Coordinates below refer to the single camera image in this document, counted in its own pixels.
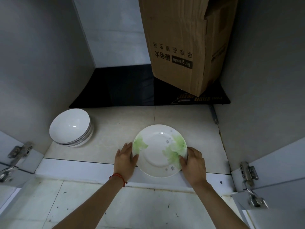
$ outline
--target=red bracelet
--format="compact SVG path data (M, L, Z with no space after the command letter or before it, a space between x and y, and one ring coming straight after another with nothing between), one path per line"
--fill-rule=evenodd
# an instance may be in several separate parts
M114 173L112 176L109 177L109 179L112 178L113 176L118 176L118 177L120 177L120 178L123 180L123 182L124 182L123 187L125 187L125 184L128 183L128 182L126 182L126 181L124 180L124 178L122 177L122 175L120 175L119 173Z

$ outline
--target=printed label on mat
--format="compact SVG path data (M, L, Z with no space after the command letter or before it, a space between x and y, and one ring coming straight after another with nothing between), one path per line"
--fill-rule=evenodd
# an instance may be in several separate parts
M183 59L183 58L179 58L179 57L176 57L176 56L173 56L173 55L172 55L172 62L175 63L175 64L179 64L181 66L187 67L189 69L193 68L193 62L192 61L189 61L189 60L186 60L186 59Z

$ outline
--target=forearm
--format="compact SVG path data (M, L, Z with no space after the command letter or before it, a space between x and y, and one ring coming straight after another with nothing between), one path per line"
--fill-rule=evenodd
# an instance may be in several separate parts
M193 188L217 229L248 229L208 182Z
M120 177L112 177L88 200L58 223L54 229L95 229L122 186L123 181Z

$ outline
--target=hand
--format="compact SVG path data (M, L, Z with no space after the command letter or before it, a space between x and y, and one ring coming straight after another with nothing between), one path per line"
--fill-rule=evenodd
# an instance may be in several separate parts
M123 148L116 152L113 172L119 173L128 181L132 177L138 158L138 154L132 158L132 143L125 143Z
M188 147L188 154L187 162L182 156L179 156L185 179L193 188L197 185L206 184L207 171L202 154L192 147Z

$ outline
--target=black mat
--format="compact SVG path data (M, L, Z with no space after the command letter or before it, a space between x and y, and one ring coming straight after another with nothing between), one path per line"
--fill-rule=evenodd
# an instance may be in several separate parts
M151 65L146 64L96 68L86 87L69 107L229 103L218 80L200 97L196 97L155 78Z

